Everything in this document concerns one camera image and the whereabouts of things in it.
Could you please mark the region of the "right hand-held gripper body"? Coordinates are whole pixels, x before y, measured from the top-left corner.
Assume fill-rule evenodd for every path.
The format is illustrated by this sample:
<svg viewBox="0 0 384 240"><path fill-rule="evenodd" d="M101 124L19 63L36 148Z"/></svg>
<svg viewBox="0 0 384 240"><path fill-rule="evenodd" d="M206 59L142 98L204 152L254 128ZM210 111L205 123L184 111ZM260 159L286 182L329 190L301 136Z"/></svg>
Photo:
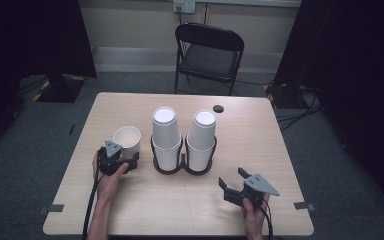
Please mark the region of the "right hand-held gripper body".
<svg viewBox="0 0 384 240"><path fill-rule="evenodd" d="M273 187L261 174L248 174L244 178L242 195L248 198L253 206L260 206L263 203L264 195L279 196L279 191Z"/></svg>

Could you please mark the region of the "white wall outlet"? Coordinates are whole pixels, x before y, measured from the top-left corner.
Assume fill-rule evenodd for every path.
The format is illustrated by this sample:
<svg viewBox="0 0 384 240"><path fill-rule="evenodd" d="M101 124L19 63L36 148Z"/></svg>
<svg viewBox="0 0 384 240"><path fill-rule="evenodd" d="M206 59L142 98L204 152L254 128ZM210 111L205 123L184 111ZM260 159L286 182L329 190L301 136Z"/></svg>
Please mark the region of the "white wall outlet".
<svg viewBox="0 0 384 240"><path fill-rule="evenodd" d="M193 0L173 0L173 11L175 13L194 14L196 2Z"/></svg>

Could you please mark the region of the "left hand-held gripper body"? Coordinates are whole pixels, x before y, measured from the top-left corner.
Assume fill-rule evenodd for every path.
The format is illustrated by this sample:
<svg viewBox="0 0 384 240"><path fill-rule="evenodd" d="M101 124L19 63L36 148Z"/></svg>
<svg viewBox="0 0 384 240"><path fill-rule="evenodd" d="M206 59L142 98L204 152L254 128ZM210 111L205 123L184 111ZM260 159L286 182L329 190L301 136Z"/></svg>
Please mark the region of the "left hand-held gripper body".
<svg viewBox="0 0 384 240"><path fill-rule="evenodd" d="M130 160L121 158L122 146L106 140L105 144L98 150L97 163L101 173L111 176L124 163L130 163Z"/></svg>

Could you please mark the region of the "white paper cup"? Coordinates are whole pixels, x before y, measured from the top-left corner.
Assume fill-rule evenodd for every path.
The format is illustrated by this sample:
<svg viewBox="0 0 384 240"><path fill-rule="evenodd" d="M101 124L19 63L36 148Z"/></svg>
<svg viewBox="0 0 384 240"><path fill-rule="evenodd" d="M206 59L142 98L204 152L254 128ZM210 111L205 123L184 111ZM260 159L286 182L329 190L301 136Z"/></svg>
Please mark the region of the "white paper cup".
<svg viewBox="0 0 384 240"><path fill-rule="evenodd" d="M121 146L121 159L132 159L136 153L140 152L142 134L134 126L125 126L118 129L113 134L113 141Z"/></svg>

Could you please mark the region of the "person's right hand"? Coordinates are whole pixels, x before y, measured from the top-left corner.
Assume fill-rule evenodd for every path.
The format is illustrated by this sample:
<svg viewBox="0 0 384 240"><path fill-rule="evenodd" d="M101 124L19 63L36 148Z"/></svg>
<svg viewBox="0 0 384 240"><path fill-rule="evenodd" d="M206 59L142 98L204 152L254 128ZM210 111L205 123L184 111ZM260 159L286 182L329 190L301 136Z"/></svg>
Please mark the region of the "person's right hand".
<svg viewBox="0 0 384 240"><path fill-rule="evenodd" d="M243 199L241 208L244 217L245 234L248 240L263 240L263 223L265 216L260 209L253 206L248 198Z"/></svg>

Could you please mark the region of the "person's left hand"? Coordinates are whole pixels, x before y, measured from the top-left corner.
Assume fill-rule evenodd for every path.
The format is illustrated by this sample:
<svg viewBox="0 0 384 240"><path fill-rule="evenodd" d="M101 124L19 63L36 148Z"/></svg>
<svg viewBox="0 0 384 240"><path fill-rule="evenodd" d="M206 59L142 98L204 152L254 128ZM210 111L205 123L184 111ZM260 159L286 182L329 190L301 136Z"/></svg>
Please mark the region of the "person's left hand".
<svg viewBox="0 0 384 240"><path fill-rule="evenodd" d="M118 170L111 176L105 175L100 172L97 163L97 156L94 156L92 166L93 177L95 180L99 181L97 185L97 202L110 205L113 201L115 194L117 193L119 180L128 169L129 164L123 163L118 168Z"/></svg>

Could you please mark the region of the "grey tape strip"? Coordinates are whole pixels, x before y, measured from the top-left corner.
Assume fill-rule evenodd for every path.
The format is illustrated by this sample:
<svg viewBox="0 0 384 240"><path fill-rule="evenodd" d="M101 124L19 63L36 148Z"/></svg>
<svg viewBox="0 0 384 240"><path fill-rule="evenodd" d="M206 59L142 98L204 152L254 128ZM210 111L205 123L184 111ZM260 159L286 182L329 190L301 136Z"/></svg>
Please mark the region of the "grey tape strip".
<svg viewBox="0 0 384 240"><path fill-rule="evenodd" d="M38 214L46 215L50 212L62 212L64 209L63 204L50 204L47 206L40 207L38 209Z"/></svg>
<svg viewBox="0 0 384 240"><path fill-rule="evenodd" d="M314 203L307 203L305 201L303 201L303 202L295 202L294 203L294 207L295 207L296 210L306 209L309 212L312 212L312 211L316 210L316 206L315 206Z"/></svg>

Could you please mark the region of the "stack of white cups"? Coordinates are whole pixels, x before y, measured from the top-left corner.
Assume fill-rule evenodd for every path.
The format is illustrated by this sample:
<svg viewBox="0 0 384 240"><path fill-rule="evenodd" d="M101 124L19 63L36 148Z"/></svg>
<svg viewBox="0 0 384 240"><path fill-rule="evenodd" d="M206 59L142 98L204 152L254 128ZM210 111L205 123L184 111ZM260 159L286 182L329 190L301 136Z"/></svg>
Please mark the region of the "stack of white cups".
<svg viewBox="0 0 384 240"><path fill-rule="evenodd" d="M178 167L181 144L176 112L168 106L157 108L153 113L152 146L161 170L173 171Z"/></svg>
<svg viewBox="0 0 384 240"><path fill-rule="evenodd" d="M204 171L215 147L216 117L207 109L195 113L191 130L186 138L188 167L196 172Z"/></svg>

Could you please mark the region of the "black stand base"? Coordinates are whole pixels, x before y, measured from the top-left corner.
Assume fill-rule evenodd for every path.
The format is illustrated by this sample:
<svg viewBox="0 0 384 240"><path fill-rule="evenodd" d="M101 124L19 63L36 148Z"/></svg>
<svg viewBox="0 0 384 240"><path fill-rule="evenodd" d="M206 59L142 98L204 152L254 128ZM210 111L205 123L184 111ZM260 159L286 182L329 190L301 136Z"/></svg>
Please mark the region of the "black stand base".
<svg viewBox="0 0 384 240"><path fill-rule="evenodd" d="M264 86L267 99L274 108L282 109L304 109L306 103L298 90L292 89L287 85L275 86L267 84Z"/></svg>
<svg viewBox="0 0 384 240"><path fill-rule="evenodd" d="M74 103L85 83L81 76L48 74L47 82L34 96L33 100L47 103Z"/></svg>

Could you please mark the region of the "black folding chair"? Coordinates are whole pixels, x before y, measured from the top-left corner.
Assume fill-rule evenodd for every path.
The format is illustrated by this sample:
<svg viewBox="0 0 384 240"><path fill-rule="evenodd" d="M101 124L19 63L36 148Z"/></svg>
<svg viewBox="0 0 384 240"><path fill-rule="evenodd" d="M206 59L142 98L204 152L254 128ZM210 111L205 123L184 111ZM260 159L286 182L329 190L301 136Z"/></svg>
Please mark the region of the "black folding chair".
<svg viewBox="0 0 384 240"><path fill-rule="evenodd" d="M234 31L201 23L184 23L175 29L177 42L174 93L179 75L229 84L234 90L245 44Z"/></svg>

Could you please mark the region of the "black double cup holder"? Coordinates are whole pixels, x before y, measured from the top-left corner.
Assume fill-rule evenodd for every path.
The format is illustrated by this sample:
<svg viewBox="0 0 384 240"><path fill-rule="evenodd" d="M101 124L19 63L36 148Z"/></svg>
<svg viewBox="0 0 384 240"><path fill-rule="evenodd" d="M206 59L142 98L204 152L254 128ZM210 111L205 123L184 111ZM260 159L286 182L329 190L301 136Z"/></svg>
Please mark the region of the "black double cup holder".
<svg viewBox="0 0 384 240"><path fill-rule="evenodd" d="M154 141L154 136L151 136L150 143L154 155L153 164L158 172L170 175L184 169L189 174L199 176L206 174L212 167L217 138L213 139L212 146L206 150L193 148L182 135L179 135L171 148L159 147Z"/></svg>

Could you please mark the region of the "black curtain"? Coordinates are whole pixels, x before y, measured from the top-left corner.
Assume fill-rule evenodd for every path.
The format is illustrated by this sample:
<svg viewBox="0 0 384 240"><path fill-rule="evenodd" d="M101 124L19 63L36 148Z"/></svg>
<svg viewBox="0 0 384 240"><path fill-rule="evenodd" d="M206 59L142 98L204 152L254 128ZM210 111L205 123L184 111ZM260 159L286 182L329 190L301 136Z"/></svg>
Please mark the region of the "black curtain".
<svg viewBox="0 0 384 240"><path fill-rule="evenodd" d="M384 194L384 0L301 0L274 82L319 89Z"/></svg>
<svg viewBox="0 0 384 240"><path fill-rule="evenodd" d="M0 0L0 134L32 75L97 76L79 0Z"/></svg>

